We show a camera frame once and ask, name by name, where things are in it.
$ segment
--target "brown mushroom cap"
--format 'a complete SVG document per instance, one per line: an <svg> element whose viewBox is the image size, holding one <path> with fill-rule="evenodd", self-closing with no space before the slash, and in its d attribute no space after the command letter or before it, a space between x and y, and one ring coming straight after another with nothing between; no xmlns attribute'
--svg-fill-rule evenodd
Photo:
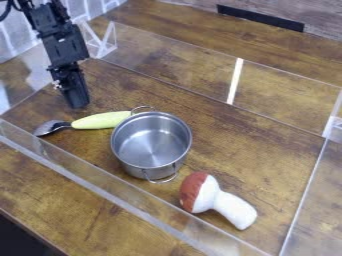
<svg viewBox="0 0 342 256"><path fill-rule="evenodd" d="M208 174L206 172L194 172L182 182L179 199L184 210L188 212L192 212L199 190L207 179L207 176Z"/></svg>

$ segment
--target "pot rim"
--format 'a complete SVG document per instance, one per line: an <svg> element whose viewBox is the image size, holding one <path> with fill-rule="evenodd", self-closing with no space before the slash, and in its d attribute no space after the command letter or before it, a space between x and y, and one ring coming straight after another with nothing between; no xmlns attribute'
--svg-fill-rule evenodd
<svg viewBox="0 0 342 256"><path fill-rule="evenodd" d="M175 159L172 160L170 163L167 164L163 164L160 166L154 166L154 167L146 167L146 166L139 166L139 165L135 165L135 164L131 164L130 162L124 161L116 150L115 150L115 146L113 146L113 140L115 140L115 136L116 134L119 133L119 131L123 129L124 125L131 122L132 120L135 120L136 118L140 118L142 116L166 116L171 119L174 119L176 122L180 123L180 125L186 128L186 131L188 133L188 145L187 145L187 148L183 152L183 154ZM138 168L138 169L142 169L142 170L155 170L155 169L160 169L163 167L168 167L170 165L172 165L174 163L176 163L188 153L190 151L190 148L191 148L191 145L192 145L192 132L191 132L191 129L188 127L188 125L186 124L186 122L179 118L176 117L175 115L170 114L170 113L166 113L166 112L160 112L160 111L150 111L150 112L143 112L143 113L138 113L135 115L132 115L131 117L128 117L115 128L113 128L113 131L112 131L112 135L111 135L111 150L116 156L116 158L120 160L121 163L124 163L125 165L134 167L134 168Z"/></svg>

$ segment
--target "yellow handle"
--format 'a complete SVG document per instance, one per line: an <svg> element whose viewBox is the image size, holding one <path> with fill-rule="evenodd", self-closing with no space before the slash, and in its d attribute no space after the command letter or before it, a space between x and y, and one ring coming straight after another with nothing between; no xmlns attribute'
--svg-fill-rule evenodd
<svg viewBox="0 0 342 256"><path fill-rule="evenodd" d="M75 129L113 128L131 116L131 111L116 111L87 116L71 123Z"/></svg>

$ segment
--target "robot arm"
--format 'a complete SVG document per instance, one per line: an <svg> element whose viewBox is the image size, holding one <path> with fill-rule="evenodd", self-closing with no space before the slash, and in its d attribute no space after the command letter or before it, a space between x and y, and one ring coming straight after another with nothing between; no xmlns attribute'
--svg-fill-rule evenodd
<svg viewBox="0 0 342 256"><path fill-rule="evenodd" d="M17 0L17 5L13 0L8 0L1 17L9 13L11 6L23 11L47 50L55 88L60 90L71 108L84 107L89 103L89 95L77 61L88 58L89 54L79 27L72 24L60 0L52 0L37 8L32 0Z"/></svg>

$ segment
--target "metal saucepan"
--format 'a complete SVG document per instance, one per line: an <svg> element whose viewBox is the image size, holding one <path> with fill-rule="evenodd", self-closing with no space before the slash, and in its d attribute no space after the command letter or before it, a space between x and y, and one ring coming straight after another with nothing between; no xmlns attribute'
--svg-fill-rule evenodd
<svg viewBox="0 0 342 256"><path fill-rule="evenodd" d="M187 124L174 115L135 114L115 128L111 148L125 172L152 183L171 181L192 143Z"/></svg>

